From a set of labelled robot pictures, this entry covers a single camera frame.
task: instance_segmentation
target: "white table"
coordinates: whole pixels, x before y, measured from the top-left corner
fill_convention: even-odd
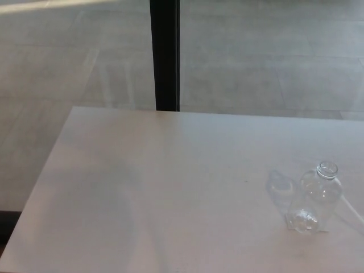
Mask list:
[[[329,159],[364,213],[363,157],[361,122],[76,107],[0,271],[364,272],[342,204],[307,237],[280,213],[289,187],[274,191]]]

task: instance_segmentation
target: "plastic bottle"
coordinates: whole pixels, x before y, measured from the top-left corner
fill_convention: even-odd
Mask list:
[[[325,229],[342,196],[337,171],[334,163],[321,162],[316,170],[303,174],[286,215],[289,227],[308,234]]]

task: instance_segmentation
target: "bottle neck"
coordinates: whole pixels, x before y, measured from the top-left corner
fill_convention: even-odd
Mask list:
[[[337,171],[337,166],[332,162],[323,161],[317,166],[317,174],[326,180],[333,180]]]

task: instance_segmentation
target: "concrete floor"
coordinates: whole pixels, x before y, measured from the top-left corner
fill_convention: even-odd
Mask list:
[[[364,120],[364,1],[181,0],[182,111]],[[74,105],[155,109],[148,0],[0,0],[0,210]]]

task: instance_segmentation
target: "table top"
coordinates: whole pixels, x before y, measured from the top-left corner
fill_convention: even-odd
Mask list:
[[[364,123],[73,108],[0,259],[9,272],[364,272],[364,227],[287,230],[296,181],[337,163],[364,214]]]

